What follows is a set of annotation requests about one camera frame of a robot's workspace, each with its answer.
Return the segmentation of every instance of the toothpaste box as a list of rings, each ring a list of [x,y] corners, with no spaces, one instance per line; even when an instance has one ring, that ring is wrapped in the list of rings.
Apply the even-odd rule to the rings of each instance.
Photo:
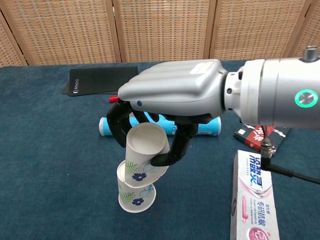
[[[271,173],[258,153],[238,150],[233,164],[230,240],[279,240]]]

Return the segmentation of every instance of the green indicator light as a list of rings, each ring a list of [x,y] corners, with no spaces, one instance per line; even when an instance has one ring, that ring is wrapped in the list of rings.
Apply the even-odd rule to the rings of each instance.
[[[301,108],[311,108],[318,102],[318,94],[311,89],[302,89],[294,97],[295,103]]]

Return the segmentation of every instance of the black cable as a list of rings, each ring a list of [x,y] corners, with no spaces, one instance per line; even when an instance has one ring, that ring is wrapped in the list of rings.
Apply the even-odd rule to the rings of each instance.
[[[314,184],[320,184],[320,179],[315,178],[315,177],[306,176],[306,175],[303,175],[300,173],[294,172],[293,177],[298,178],[298,179],[302,179],[302,180],[305,180],[305,181],[308,181],[308,182],[311,182]]]
[[[315,177],[311,177],[311,176],[306,176],[297,172],[294,172],[290,169],[269,163],[269,159],[268,158],[261,158],[261,169],[265,170],[265,171],[269,171],[269,172],[273,172],[273,173],[277,173],[277,174],[281,174],[284,176],[288,176],[290,178],[295,177],[298,179],[302,179],[314,184],[319,184],[320,185],[320,179],[315,178]]]

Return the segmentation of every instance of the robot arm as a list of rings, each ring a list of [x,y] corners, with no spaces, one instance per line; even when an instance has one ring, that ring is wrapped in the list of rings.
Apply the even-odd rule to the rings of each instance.
[[[170,152],[157,155],[153,166],[169,166],[186,153],[189,142],[206,124],[225,111],[243,123],[289,128],[320,128],[320,60],[317,47],[301,58],[247,61],[237,72],[227,72],[217,59],[157,64],[118,90],[119,101],[107,113],[115,139],[126,146],[129,114],[147,122],[158,114],[175,121],[177,132]]]

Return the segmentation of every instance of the white paper cup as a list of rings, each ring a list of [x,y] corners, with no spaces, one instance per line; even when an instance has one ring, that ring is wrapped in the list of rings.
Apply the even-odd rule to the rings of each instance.
[[[131,188],[125,183],[126,161],[120,163],[116,174],[118,178],[119,196],[118,201],[123,210],[128,213],[141,213],[154,203],[156,199],[156,189],[153,184],[146,187]]]
[[[125,183],[142,188],[157,181],[168,166],[152,166],[150,160],[169,150],[167,135],[157,124],[143,122],[131,128],[126,136]]]

